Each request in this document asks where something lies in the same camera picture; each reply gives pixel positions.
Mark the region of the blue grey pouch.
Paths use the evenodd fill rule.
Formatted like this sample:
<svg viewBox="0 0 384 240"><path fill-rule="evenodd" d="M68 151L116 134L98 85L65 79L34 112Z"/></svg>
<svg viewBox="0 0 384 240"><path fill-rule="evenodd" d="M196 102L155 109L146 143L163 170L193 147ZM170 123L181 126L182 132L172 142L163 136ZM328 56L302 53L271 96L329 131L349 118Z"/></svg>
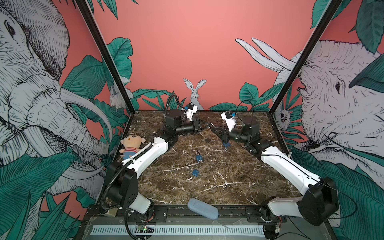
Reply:
<svg viewBox="0 0 384 240"><path fill-rule="evenodd" d="M210 220L216 220L219 217L219 210L216 207L195 198L188 201L188 209Z"/></svg>

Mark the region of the white vented rail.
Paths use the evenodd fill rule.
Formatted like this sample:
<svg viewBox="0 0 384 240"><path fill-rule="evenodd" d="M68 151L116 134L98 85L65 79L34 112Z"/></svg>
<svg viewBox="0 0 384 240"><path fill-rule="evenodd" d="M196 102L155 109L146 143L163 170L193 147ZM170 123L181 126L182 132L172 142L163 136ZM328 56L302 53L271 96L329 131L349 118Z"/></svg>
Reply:
<svg viewBox="0 0 384 240"><path fill-rule="evenodd" d="M263 237L263 226L180 226L180 225L129 225L131 234L136 236L250 236ZM127 236L123 225L94 225L91 236Z"/></svg>

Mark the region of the masking tape roll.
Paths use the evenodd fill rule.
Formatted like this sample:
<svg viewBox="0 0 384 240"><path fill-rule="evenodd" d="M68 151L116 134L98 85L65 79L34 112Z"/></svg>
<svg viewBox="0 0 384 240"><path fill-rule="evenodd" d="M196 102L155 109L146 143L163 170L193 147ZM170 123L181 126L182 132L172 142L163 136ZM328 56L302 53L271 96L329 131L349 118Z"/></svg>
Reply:
<svg viewBox="0 0 384 240"><path fill-rule="evenodd" d="M103 214L103 216L114 218L117 215L118 208L110 209L106 213Z"/></svg>

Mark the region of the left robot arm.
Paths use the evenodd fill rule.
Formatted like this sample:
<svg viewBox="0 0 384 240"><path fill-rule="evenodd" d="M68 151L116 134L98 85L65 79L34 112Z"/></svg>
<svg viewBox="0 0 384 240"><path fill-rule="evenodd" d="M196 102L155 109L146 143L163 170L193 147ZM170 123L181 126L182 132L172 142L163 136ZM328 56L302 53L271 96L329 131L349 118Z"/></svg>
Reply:
<svg viewBox="0 0 384 240"><path fill-rule="evenodd" d="M170 110L161 128L140 151L122 162L114 161L107 168L100 199L102 214L119 208L128 209L149 219L154 214L154 203L139 193L138 179L157 158L168 152L182 135L195 135L213 124L192 117L188 112Z"/></svg>

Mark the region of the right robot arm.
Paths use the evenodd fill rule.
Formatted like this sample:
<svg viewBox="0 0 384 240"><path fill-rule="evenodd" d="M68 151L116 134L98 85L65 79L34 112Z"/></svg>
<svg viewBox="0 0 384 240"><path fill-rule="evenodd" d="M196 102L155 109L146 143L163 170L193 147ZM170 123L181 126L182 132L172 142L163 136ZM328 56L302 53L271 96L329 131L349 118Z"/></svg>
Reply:
<svg viewBox="0 0 384 240"><path fill-rule="evenodd" d="M339 210L337 187L331 178L321 178L306 170L262 138L260 124L253 118L245 118L240 130L236 129L234 114L224 112L222 118L226 127L211 125L210 129L223 143L244 144L248 153L275 169L301 194L296 198L272 197L264 202L259 210L263 221L269 223L277 217L288 216L303 218L319 226Z"/></svg>

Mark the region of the black mounting rail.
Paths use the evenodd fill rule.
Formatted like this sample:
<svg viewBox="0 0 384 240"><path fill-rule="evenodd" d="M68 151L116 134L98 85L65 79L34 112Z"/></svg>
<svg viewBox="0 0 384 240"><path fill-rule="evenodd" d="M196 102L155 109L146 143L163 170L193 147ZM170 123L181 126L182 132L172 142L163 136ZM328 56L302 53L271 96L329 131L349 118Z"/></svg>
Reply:
<svg viewBox="0 0 384 240"><path fill-rule="evenodd" d="M149 210L140 214L130 209L103 210L99 205L92 205L88 214L109 215L112 217L128 216L129 223L165 223L171 217L193 217L218 220L219 218L246 218L249 223L270 225L285 220L286 217L303 218L314 226L319 226L326 219L325 207L304 204L301 200L272 199L260 205L209 205L193 202L187 205L151 205Z"/></svg>

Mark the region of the plush doll striped shirt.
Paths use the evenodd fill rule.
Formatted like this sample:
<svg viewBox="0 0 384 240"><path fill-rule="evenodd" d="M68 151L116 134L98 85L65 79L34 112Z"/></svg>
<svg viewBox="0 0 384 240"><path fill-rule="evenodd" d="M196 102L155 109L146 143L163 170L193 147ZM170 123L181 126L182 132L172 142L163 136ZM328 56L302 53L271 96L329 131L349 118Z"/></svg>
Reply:
<svg viewBox="0 0 384 240"><path fill-rule="evenodd" d="M122 159L126 160L134 156L141 150L140 147L145 142L146 139L139 135L129 135L122 139L120 143L123 145L123 148L119 150Z"/></svg>

